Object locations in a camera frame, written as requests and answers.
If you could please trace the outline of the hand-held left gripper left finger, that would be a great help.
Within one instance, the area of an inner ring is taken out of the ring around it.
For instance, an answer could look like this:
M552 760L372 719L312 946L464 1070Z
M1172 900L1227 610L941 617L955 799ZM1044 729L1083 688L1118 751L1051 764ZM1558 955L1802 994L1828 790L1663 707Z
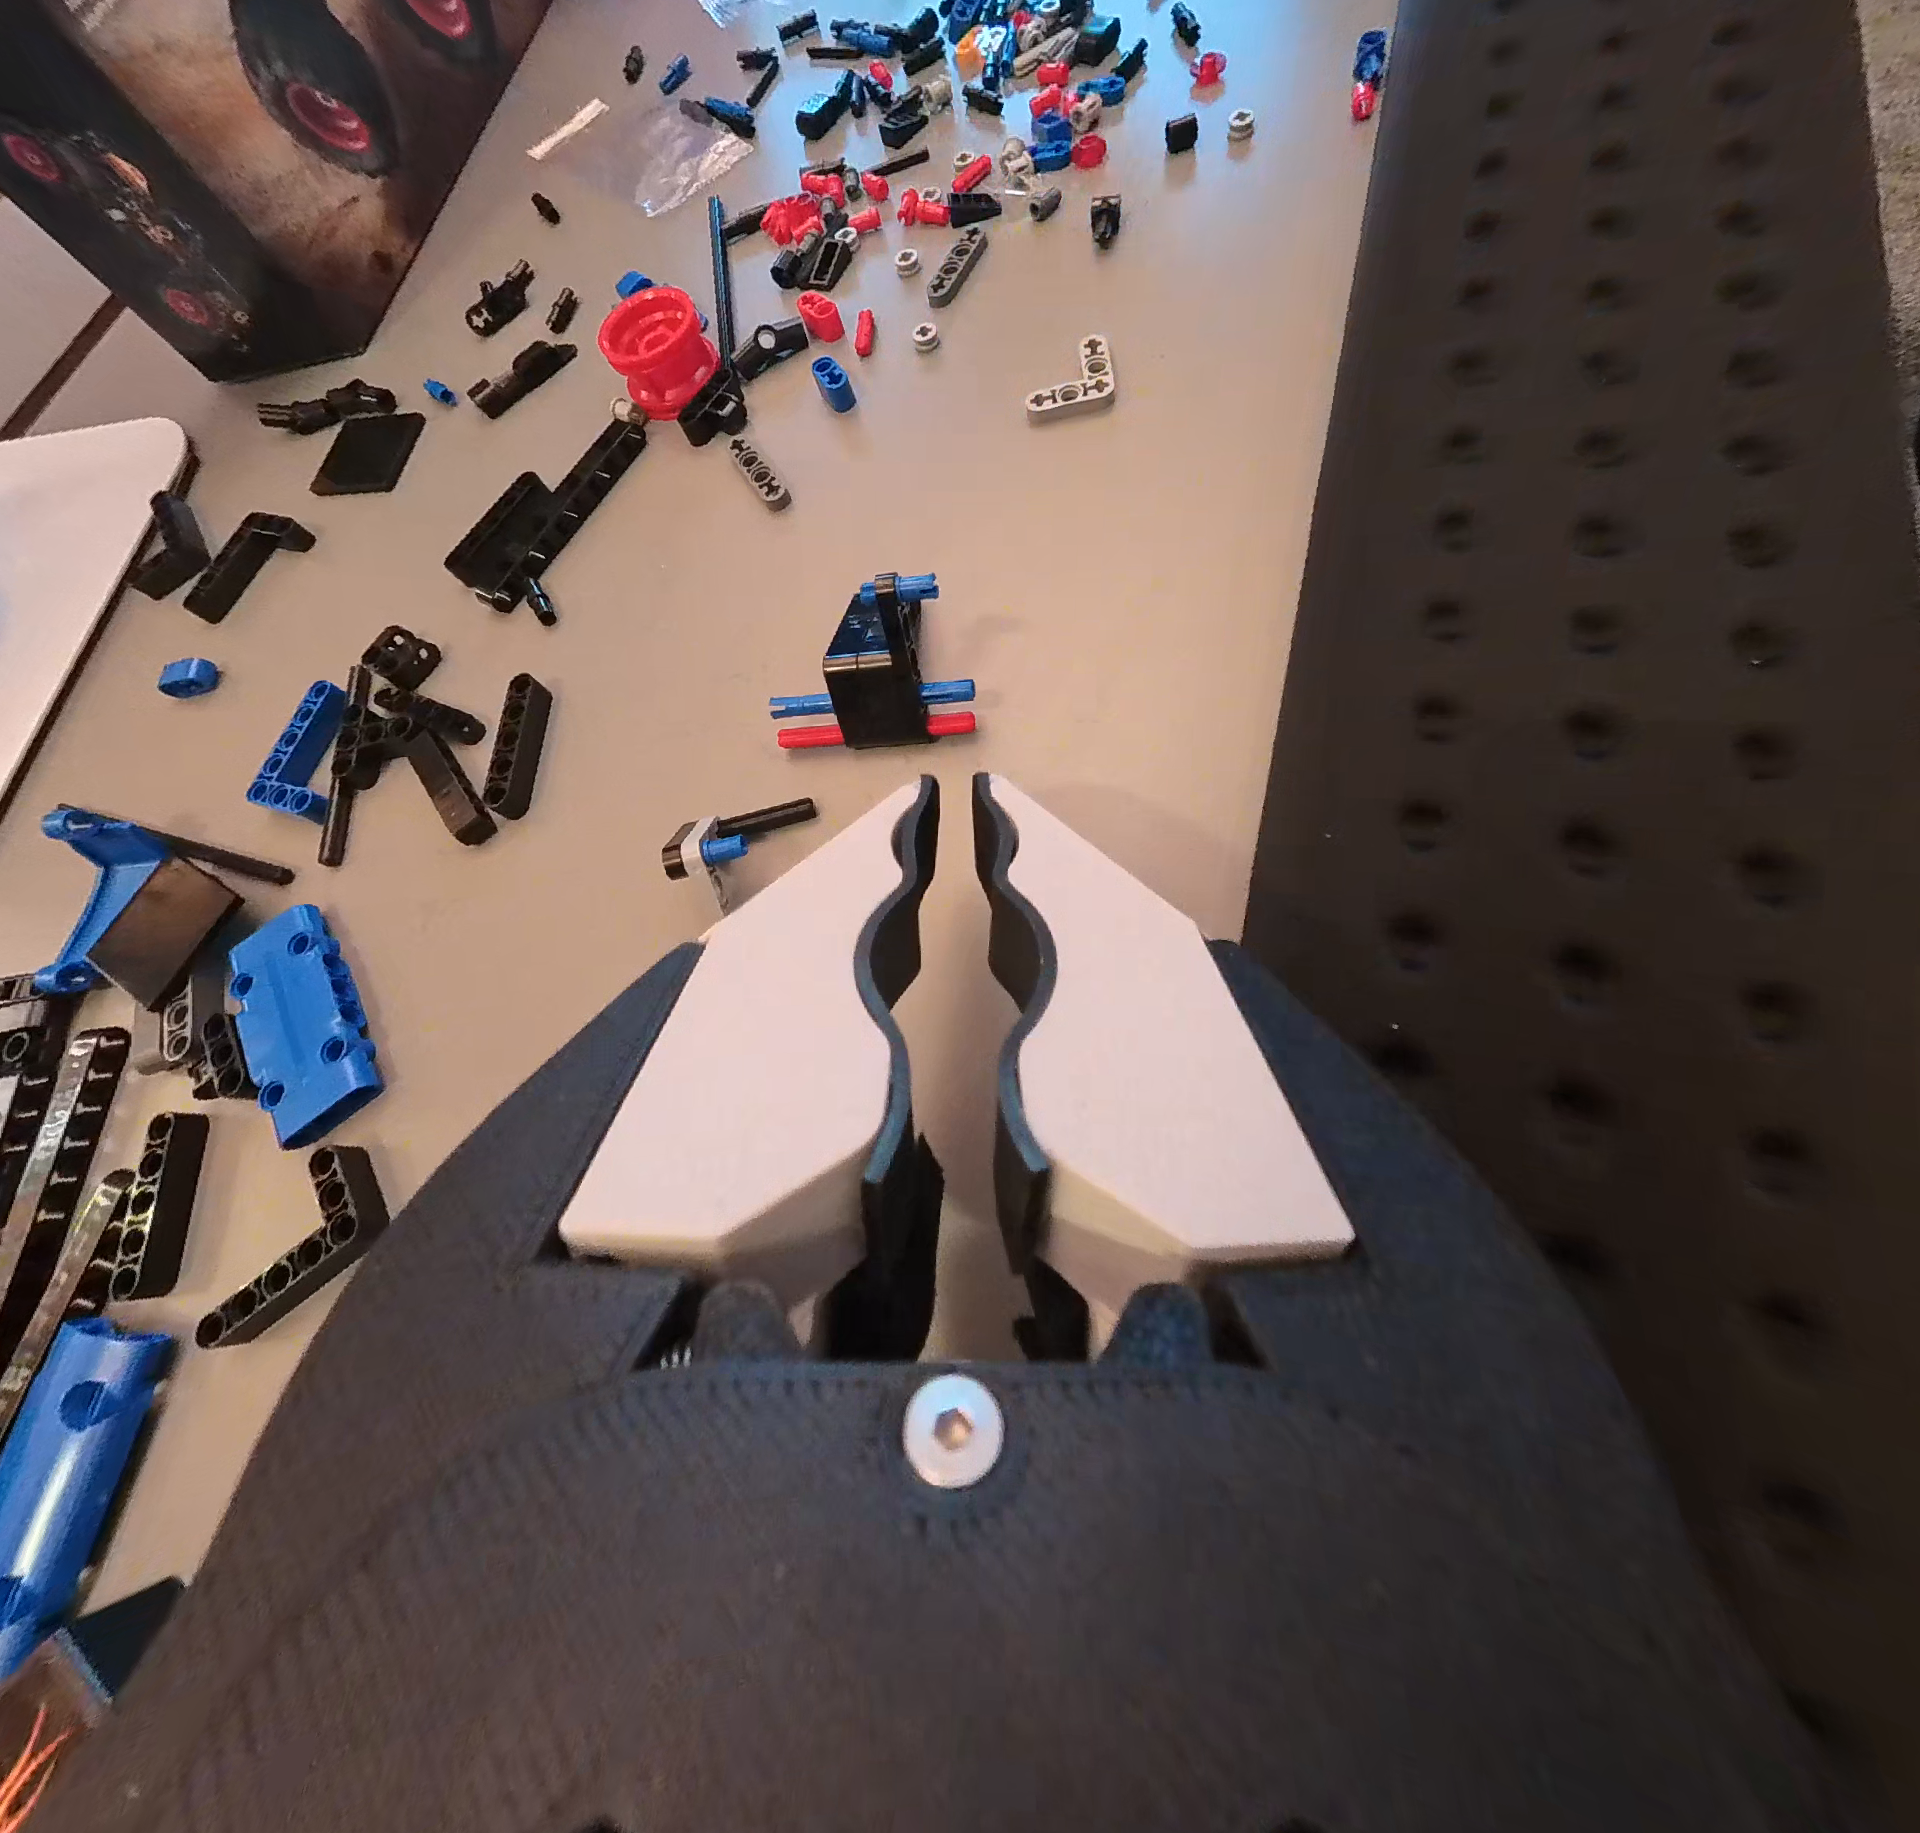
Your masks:
M939 785L909 781L700 936L563 1210L572 1254L755 1283L830 1357L924 1351L939 1162L896 1007L936 843Z

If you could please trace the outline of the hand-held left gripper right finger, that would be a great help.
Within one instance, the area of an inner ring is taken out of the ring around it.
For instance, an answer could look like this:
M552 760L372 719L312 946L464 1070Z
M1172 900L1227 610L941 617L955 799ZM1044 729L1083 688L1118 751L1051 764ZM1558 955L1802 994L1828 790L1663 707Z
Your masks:
M1193 917L1010 779L973 776L996 1060L993 1203L1033 1362L1082 1362L1143 1290L1355 1241Z

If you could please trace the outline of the small black blue brick assembly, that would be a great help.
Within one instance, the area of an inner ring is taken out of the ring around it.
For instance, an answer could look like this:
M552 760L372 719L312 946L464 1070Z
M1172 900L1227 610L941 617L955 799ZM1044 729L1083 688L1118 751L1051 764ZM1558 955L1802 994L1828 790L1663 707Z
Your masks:
M848 599L822 656L825 688L770 697L782 751L876 751L971 735L973 680L920 671L920 610L939 599L932 573L878 573Z

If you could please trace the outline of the pile of small pins connectors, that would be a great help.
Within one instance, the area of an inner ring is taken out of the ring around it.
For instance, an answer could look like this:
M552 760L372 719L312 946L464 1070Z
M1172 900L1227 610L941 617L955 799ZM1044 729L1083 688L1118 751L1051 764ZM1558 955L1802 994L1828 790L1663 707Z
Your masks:
M947 92L905 146L878 140L878 99L819 144L794 111L850 60L814 60L836 46L830 21L876 30L905 24L941 0L792 0L753 5L728 26L728 46L764 48L788 62L761 104L751 198L788 188L794 159L837 151L857 166L913 154L884 179L882 205L909 188L930 198L951 167L978 166L1010 141L1047 146L1055 106L1029 115L1045 81L1007 71L987 79L985 48L949 46L924 71L911 52L887 60L891 96L911 86ZM1358 228L1373 164L1373 127L1349 120L1347 69L1355 37L1395 17L1397 0L1091 0L1088 24L1113 35L1100 60L1065 79L1120 77L1098 91L1091 125L1103 141L1091 166L996 171L977 188L1002 199L983 265L990 309L1018 333L1083 325L1130 345L1168 376L1221 374L1231 362L1272 366L1284 384L1333 368L1351 294Z

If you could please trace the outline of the grey desk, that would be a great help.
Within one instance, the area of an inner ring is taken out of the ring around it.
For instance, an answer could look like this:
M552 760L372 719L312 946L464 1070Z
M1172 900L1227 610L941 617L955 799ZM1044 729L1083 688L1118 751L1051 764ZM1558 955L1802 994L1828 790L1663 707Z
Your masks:
M1021 1309L990 1172L1010 1006L987 971L971 781L1007 774L1206 933L1240 933L1338 345L1331 374L1305 382L1251 360L1168 376L1093 325L1018 333L990 309L985 257L933 315L941 347L918 355L926 290L896 272L915 236L888 225L848 280L846 302L876 314L876 353L846 362L854 410L829 411L800 360L749 391L749 437L785 511L758 503L721 447L655 428L552 570L558 625L497 616L443 556L511 476L563 474L609 421L615 379L594 329L615 280L639 270L708 292L702 205L645 217L525 159L590 99L658 108L617 92L627 46L685 54L698 76L733 69L690 0L555 0L368 359L215 388L124 320L51 406L41 432L176 421L196 448L209 538L259 509L317 542L275 556L215 631L174 603L115 606L4 820L4 971L55 953L89 888L38 830L58 805L290 865L288 889L253 889L249 923L310 903L342 941L385 1077L342 1136L368 1150L395 1212L539 1062L713 923L705 884L662 875L678 823L815 799L815 823L733 869L737 910L884 794L936 774L924 966L900 1004L915 1115L947 1177L926 1356L1002 1362ZM474 337L480 283L515 262L533 268L525 314ZM1112 347L1113 406L1031 422L1023 394L1074 376L1088 333ZM489 421L466 388L533 339L579 355ZM264 428L254 406L354 378L391 388L426 427L391 493L312 497L338 427L296 437ZM436 406L423 378L459 406ZM936 575L920 671L973 680L977 729L782 751L769 700L825 688L846 603L878 573ZM466 850L406 769L388 771L357 807L345 865L318 869L317 832L253 811L244 786L300 692L340 678L388 625L436 642L436 692L480 717L497 717L518 671L549 687L539 782L526 820ZM156 675L186 656L214 660L223 685L166 701Z

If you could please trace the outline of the black angled beam flat plate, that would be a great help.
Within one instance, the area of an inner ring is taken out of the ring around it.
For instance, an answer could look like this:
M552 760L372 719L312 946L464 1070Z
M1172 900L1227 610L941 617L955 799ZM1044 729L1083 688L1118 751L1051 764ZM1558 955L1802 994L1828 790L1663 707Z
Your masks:
M549 687L518 671L509 675L493 722L484 720L489 732L481 741L452 747L417 735L404 747L401 762L456 844L486 844L501 821L526 816L552 707Z

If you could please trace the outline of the black angled beam with connector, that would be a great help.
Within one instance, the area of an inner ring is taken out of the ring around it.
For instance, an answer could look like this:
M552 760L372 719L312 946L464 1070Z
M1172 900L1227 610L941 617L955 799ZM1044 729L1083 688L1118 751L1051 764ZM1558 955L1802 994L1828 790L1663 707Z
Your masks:
M385 1232L390 1210L363 1147L318 1147L305 1160L318 1219L195 1327L196 1349L253 1343L342 1277Z

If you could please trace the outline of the black connector cluster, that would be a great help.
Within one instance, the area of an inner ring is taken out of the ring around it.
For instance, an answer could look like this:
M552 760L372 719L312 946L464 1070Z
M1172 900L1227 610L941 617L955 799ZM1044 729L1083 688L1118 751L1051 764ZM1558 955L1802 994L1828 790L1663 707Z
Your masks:
M417 735L432 735L452 747L486 738L489 729L480 717L422 692L440 659L438 645L399 625L388 627L360 653L360 665L372 671L372 713L362 753L360 792L372 790L380 769Z

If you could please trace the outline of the blue angled beam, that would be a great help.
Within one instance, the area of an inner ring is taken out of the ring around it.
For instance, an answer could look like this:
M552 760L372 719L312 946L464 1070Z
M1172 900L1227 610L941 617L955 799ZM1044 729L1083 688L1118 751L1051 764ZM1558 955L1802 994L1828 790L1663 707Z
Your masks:
M342 732L347 692L331 681L312 685L288 713L281 735L245 790L254 809L324 825L330 797L317 790Z

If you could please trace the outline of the black square tile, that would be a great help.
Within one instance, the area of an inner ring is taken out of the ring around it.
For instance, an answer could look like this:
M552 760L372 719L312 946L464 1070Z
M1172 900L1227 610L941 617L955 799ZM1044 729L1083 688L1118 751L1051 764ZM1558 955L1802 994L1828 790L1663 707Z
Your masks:
M94 939L87 965L153 1013L240 906L242 897L198 865L165 858Z
M403 479L426 415L384 411L342 421L308 483L312 497L388 496Z

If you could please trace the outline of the black medium straight beam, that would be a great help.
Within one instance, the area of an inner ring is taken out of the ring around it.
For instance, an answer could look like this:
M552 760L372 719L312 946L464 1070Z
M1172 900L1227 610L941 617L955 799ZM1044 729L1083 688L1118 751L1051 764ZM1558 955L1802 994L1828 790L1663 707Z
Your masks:
M642 418L612 418L579 454L556 489L539 502L537 513L508 536L504 567L489 597L497 614L511 614L525 604L542 627L556 625L558 611L546 591L543 575L645 447L646 422Z

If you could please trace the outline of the black short straight beam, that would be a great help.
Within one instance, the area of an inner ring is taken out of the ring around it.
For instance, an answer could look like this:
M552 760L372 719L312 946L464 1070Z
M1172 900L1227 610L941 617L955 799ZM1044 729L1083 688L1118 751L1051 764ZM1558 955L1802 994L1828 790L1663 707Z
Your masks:
M533 546L552 511L552 492L536 471L515 476L445 556L448 575L493 597Z

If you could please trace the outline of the black connector pair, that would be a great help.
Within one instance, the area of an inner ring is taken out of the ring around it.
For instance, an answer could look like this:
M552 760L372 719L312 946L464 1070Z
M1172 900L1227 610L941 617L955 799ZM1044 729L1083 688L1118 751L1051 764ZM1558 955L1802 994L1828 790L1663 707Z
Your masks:
M803 355L809 345L812 335L799 315L758 324L676 413L687 444L705 448L721 434L738 436L749 421L748 387Z

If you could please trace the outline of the white small angle connector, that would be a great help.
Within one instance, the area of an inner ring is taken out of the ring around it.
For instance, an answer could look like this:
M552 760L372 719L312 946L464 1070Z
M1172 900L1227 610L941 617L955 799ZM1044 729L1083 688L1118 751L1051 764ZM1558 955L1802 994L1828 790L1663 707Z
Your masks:
M1115 370L1107 339L1088 333L1078 343L1074 376L1051 387L1033 388L1021 399L1021 411L1031 422L1049 422L1071 411L1113 406Z

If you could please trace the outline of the blue curved panel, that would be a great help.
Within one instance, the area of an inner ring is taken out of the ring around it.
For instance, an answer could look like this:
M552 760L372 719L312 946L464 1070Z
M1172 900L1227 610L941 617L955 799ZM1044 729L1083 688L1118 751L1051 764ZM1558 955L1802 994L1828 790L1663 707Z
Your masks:
M2 1453L2 1677L73 1605L174 1357L106 1319L55 1332Z

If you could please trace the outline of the red wheel rim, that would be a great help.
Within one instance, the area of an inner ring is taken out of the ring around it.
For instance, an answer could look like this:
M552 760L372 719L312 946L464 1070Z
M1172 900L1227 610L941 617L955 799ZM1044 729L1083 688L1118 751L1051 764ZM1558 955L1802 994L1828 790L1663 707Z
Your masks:
M675 286L642 287L623 299L603 318L597 345L649 421L675 421L720 366L700 309Z

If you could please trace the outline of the black linked connectors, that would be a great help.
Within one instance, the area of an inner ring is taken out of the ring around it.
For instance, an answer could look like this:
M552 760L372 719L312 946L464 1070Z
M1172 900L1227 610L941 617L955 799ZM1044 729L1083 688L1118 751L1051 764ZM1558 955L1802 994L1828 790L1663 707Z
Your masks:
M342 382L318 394L254 406L254 418L264 428L285 432L296 437L317 436L357 418L384 418L395 411L395 393L362 378Z

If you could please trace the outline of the large clear plastic bag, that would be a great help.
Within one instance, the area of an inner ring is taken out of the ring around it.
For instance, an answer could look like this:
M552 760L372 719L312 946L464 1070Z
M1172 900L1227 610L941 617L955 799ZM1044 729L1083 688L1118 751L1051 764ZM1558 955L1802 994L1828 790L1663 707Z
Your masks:
M676 106L615 108L590 99L536 140L525 159L546 180L597 188L609 199L658 217L716 188L753 152L753 141Z

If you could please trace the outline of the black toy set box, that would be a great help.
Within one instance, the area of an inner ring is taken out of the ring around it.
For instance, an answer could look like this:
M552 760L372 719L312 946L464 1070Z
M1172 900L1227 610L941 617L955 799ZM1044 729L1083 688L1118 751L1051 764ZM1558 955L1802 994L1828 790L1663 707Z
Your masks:
M4 194L206 379L360 353L552 0L2 0Z

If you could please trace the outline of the black rectangular frame brick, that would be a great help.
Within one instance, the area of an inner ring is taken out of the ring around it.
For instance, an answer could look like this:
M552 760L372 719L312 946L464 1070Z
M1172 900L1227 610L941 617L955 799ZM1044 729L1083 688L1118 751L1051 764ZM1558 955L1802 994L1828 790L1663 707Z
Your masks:
M31 974L2 977L2 1121L30 1075L58 1060L77 999L43 993Z

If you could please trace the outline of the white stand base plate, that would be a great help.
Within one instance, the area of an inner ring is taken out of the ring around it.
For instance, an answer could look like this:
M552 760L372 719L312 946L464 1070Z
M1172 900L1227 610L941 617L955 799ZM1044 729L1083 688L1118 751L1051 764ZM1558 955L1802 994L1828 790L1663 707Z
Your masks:
M4 795L189 456L186 432L158 415L2 444Z

